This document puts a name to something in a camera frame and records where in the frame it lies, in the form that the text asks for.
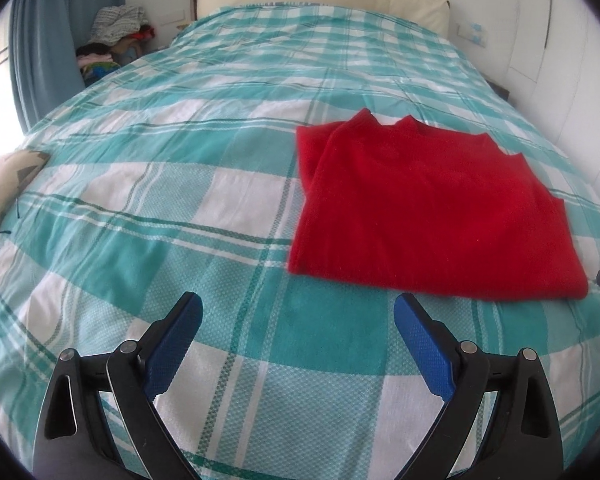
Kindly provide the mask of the teal plaid bed sheet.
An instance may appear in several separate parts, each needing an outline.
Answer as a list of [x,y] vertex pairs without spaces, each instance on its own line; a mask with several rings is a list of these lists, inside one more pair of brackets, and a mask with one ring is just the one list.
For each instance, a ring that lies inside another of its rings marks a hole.
[[291,275],[294,132],[370,110],[487,133],[566,205],[588,276],[600,199],[454,47],[341,6],[226,8],[42,119],[47,165],[0,233],[0,434],[25,465],[59,353],[114,350],[196,292],[156,405],[207,479],[391,479],[440,410],[396,293]]

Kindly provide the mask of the white wall socket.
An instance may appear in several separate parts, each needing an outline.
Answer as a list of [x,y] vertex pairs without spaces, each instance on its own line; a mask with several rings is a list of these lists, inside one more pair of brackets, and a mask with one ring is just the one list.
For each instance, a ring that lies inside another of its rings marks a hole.
[[488,41],[486,30],[477,23],[463,22],[457,25],[457,36],[463,38],[472,44],[485,48]]

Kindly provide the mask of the white wardrobe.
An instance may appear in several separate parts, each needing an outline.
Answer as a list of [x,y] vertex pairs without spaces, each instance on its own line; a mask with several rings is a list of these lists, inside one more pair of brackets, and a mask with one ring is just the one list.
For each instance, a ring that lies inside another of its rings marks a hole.
[[507,71],[518,110],[600,194],[600,21],[583,0],[518,0]]

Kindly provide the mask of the blue curtain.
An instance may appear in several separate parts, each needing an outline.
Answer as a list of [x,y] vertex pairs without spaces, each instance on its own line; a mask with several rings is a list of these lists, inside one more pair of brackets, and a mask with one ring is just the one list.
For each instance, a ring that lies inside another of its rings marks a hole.
[[8,55],[23,131],[85,89],[76,49],[88,43],[97,12],[125,0],[12,0]]

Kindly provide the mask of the red knitted sweater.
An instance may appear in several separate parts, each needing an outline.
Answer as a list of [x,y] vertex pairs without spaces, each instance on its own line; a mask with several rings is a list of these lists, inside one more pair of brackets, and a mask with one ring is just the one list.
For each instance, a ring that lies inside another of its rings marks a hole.
[[565,204],[487,134],[361,110],[296,139],[291,273],[490,301],[588,293]]

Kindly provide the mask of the pile of clothes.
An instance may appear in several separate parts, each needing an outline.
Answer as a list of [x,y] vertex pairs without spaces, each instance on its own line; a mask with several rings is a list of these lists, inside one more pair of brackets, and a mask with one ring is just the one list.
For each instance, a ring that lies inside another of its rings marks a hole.
[[105,6],[94,18],[90,39],[76,49],[76,64],[89,87],[144,55],[155,29],[141,6]]

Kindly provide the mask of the dark nightstand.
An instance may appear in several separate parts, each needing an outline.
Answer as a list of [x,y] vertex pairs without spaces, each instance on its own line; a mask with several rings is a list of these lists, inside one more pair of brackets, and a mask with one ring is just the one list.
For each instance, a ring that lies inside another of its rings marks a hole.
[[483,79],[490,86],[493,92],[499,96],[503,101],[507,102],[509,100],[510,92],[504,86],[499,84],[497,81],[493,80],[489,76],[482,75]]

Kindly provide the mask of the patterned beige pillow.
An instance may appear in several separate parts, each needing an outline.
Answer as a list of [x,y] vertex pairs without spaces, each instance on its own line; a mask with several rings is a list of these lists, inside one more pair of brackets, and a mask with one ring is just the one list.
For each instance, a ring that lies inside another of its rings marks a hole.
[[32,150],[19,150],[0,158],[0,225],[12,204],[49,160],[49,154]]

